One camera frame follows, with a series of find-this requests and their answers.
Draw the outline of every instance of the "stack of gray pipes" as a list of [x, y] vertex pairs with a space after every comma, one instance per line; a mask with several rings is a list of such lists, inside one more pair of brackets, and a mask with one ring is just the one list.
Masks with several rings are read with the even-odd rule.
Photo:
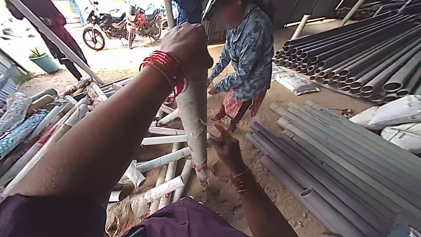
[[287, 41], [275, 63], [382, 104], [421, 94], [421, 15], [376, 17]]
[[332, 233], [380, 237], [397, 226], [421, 229], [419, 157], [311, 101], [270, 109], [282, 116], [282, 134], [255, 122], [246, 137]]

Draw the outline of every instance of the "green plant pot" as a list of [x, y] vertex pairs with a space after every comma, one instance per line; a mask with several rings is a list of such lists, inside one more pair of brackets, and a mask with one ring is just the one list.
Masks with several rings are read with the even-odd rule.
[[38, 58], [29, 58], [29, 60], [33, 61], [36, 65], [42, 68], [47, 73], [55, 73], [60, 68], [54, 63], [53, 60], [48, 55], [42, 55]]

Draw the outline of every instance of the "blue printed shirt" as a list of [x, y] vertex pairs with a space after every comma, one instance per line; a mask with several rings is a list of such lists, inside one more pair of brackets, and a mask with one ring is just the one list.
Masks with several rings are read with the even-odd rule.
[[210, 78], [218, 76], [229, 62], [235, 72], [216, 83], [216, 90], [234, 89], [234, 100], [248, 101], [270, 88], [272, 33], [270, 18], [257, 5], [249, 4], [240, 25], [227, 31], [224, 49]]

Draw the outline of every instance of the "motorcycle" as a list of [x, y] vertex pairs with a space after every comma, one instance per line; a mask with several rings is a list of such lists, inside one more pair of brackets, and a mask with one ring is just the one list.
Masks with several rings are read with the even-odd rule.
[[158, 40], [161, 37], [161, 11], [150, 7], [146, 11], [140, 7], [130, 5], [130, 15], [127, 20], [129, 49], [132, 49], [134, 38], [137, 35]]
[[98, 8], [96, 7], [98, 2], [94, 2], [93, 6], [95, 9], [92, 9], [86, 19], [88, 23], [91, 23], [91, 27], [84, 29], [82, 37], [85, 44], [96, 51], [100, 51], [105, 47], [104, 36], [102, 33], [96, 29], [99, 29], [109, 38], [109, 39], [120, 39], [127, 38], [127, 29], [126, 29], [126, 13], [118, 9], [112, 10], [117, 16], [112, 16], [111, 12], [109, 13], [99, 13]]

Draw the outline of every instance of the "foot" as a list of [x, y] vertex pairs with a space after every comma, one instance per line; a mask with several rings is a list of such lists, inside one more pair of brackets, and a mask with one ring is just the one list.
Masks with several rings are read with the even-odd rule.
[[221, 122], [220, 119], [216, 119], [214, 116], [209, 116], [208, 117], [208, 120], [213, 121], [213, 122], [217, 122], [217, 123], [220, 123]]
[[228, 127], [228, 129], [227, 129], [227, 132], [228, 133], [232, 133], [232, 132], [234, 132], [235, 131], [235, 129], [237, 128], [237, 126], [236, 125], [230, 125], [229, 127]]

